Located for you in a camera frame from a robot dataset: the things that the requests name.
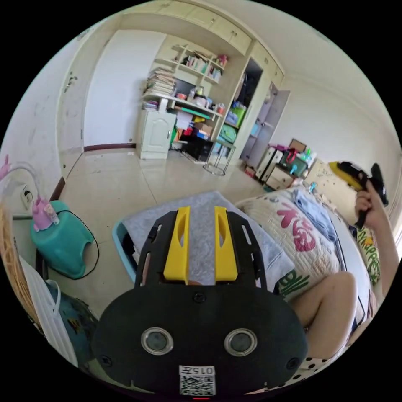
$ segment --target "teal plastic stool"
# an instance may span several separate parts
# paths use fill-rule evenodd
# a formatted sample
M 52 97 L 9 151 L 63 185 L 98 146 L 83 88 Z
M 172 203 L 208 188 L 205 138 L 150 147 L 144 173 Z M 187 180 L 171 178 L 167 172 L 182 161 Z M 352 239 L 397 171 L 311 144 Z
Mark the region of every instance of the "teal plastic stool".
M 68 210 L 64 202 L 51 201 L 56 212 Z M 60 223 L 46 230 L 36 232 L 31 222 L 31 239 L 49 266 L 72 278 L 81 278 L 86 265 L 83 259 L 84 248 L 93 242 L 93 235 L 73 214 L 62 212 L 58 215 Z

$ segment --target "bedside table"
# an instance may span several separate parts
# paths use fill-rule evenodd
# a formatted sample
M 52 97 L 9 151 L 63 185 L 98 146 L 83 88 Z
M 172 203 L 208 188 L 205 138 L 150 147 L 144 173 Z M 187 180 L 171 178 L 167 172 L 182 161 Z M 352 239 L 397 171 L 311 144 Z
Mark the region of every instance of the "bedside table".
M 296 176 L 293 176 L 289 172 L 286 172 L 280 167 L 280 165 L 276 165 L 272 173 L 268 177 L 266 185 L 273 188 L 274 190 L 283 190 L 290 187 L 295 178 Z

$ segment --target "wooden headboard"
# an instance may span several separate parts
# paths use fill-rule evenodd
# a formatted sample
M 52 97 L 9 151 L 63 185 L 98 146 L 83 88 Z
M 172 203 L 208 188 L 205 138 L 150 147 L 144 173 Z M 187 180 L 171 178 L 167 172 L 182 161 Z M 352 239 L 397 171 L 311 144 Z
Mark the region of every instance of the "wooden headboard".
M 317 191 L 325 195 L 329 202 L 336 206 L 348 224 L 355 224 L 356 192 L 336 176 L 329 165 L 317 159 L 305 181 L 309 184 L 316 182 Z

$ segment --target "wall socket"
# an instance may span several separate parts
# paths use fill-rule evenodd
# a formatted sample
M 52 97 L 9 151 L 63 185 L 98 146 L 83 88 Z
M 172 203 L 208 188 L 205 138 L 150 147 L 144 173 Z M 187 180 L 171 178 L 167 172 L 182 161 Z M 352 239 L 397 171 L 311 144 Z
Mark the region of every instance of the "wall socket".
M 28 186 L 24 186 L 21 190 L 21 201 L 26 210 L 33 206 L 34 196 Z

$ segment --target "white floor tile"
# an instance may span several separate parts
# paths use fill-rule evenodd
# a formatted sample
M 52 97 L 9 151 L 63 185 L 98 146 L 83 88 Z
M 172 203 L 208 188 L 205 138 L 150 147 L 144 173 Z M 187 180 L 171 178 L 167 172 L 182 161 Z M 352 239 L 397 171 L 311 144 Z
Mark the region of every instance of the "white floor tile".
M 94 272 L 77 281 L 54 271 L 50 277 L 62 291 L 85 301 L 101 315 L 109 303 L 134 285 L 112 241 L 116 222 L 156 204 L 213 190 L 232 203 L 264 193 L 259 183 L 237 167 L 229 167 L 223 177 L 215 176 L 178 152 L 170 152 L 167 160 L 140 160 L 134 150 L 126 149 L 84 153 L 67 178 L 60 199 L 94 234 L 99 262 Z M 88 269 L 96 255 L 96 246 L 88 246 Z

